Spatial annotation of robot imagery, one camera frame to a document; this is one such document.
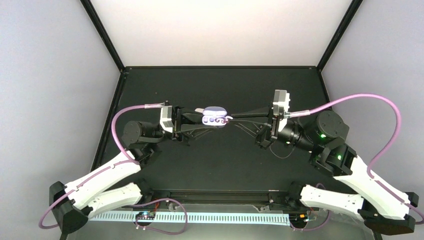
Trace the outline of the purple charging case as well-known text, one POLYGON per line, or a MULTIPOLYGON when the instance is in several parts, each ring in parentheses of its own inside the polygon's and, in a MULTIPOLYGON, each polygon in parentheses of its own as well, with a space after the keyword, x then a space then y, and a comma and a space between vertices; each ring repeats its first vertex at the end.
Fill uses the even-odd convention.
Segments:
POLYGON ((204 111, 202 112, 202 115, 203 115, 202 124, 207 126, 222 127, 222 126, 216 126, 215 124, 216 118, 226 118, 228 122, 231 119, 228 116, 226 109, 220 106, 206 107, 204 111))

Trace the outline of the purple earbud one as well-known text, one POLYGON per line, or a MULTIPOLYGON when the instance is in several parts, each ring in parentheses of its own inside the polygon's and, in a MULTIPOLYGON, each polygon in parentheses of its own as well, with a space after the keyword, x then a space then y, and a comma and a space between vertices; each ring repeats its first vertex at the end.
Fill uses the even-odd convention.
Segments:
POLYGON ((214 120, 216 126, 225 126, 228 123, 226 118, 216 118, 214 120))

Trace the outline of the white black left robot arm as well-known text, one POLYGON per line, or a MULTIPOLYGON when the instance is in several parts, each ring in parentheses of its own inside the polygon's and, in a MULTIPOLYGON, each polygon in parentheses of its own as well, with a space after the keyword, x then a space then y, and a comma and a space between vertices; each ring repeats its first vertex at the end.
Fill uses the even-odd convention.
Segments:
POLYGON ((119 153, 111 160, 76 180, 55 182, 49 188, 48 213, 52 213, 62 234, 81 229, 89 220, 122 207, 158 206, 162 200, 143 179, 121 187, 116 184, 139 173, 159 154, 158 144, 165 140, 183 142, 208 131, 224 127, 231 118, 221 107, 195 110, 153 103, 126 107, 112 118, 110 130, 119 153), (158 124, 130 121, 118 137, 116 123, 126 112, 160 109, 158 124))

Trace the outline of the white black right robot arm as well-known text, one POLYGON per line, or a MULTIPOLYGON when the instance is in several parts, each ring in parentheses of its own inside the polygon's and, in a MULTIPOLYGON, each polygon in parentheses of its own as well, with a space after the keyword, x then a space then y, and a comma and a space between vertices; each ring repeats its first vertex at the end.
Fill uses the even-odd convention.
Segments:
POLYGON ((397 190, 374 173, 346 144, 349 127, 334 111, 325 110, 305 125, 273 110, 236 113, 228 121, 255 137, 263 149, 280 141, 309 151, 308 161, 316 170, 352 189, 341 193, 293 182, 283 199, 290 209, 321 208, 348 215, 387 236, 415 231, 417 221, 410 210, 418 206, 419 196, 397 190))

